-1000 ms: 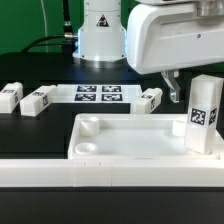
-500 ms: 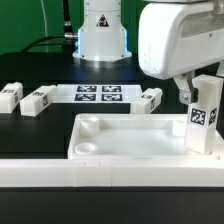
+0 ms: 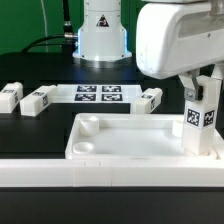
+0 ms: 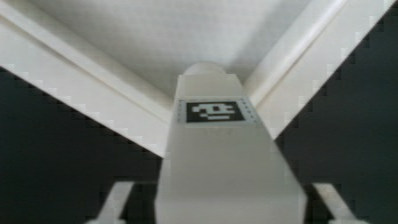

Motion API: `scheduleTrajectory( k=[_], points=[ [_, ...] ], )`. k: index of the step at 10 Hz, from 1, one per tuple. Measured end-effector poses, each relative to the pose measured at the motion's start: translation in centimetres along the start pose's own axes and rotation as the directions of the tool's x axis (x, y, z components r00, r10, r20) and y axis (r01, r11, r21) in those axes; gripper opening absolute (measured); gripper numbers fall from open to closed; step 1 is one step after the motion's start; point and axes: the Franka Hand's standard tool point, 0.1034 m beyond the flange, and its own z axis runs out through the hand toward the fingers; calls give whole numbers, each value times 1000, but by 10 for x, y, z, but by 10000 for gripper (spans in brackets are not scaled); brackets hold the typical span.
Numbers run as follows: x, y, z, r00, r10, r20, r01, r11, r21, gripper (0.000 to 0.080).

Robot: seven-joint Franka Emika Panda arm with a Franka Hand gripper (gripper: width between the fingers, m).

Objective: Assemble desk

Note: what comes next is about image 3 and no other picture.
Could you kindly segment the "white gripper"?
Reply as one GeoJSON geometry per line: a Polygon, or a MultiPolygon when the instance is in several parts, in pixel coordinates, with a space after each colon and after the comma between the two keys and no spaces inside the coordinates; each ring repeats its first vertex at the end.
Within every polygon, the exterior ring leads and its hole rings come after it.
{"type": "MultiPolygon", "coordinates": [[[[213,15],[211,3],[148,3],[136,29],[136,63],[150,77],[174,75],[184,86],[184,98],[199,98],[198,68],[224,60],[224,13],[213,15]]],[[[216,63],[212,78],[224,80],[224,64],[216,63]]]]}

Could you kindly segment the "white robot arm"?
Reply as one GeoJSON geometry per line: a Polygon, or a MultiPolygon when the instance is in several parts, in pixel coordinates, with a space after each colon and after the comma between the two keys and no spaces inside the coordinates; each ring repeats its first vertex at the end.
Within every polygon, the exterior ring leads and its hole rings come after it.
{"type": "MultiPolygon", "coordinates": [[[[136,63],[150,77],[178,75],[185,99],[202,97],[199,69],[224,61],[224,0],[144,0],[136,28],[136,63]]],[[[127,60],[121,0],[84,0],[76,63],[107,68],[127,60]]]]}

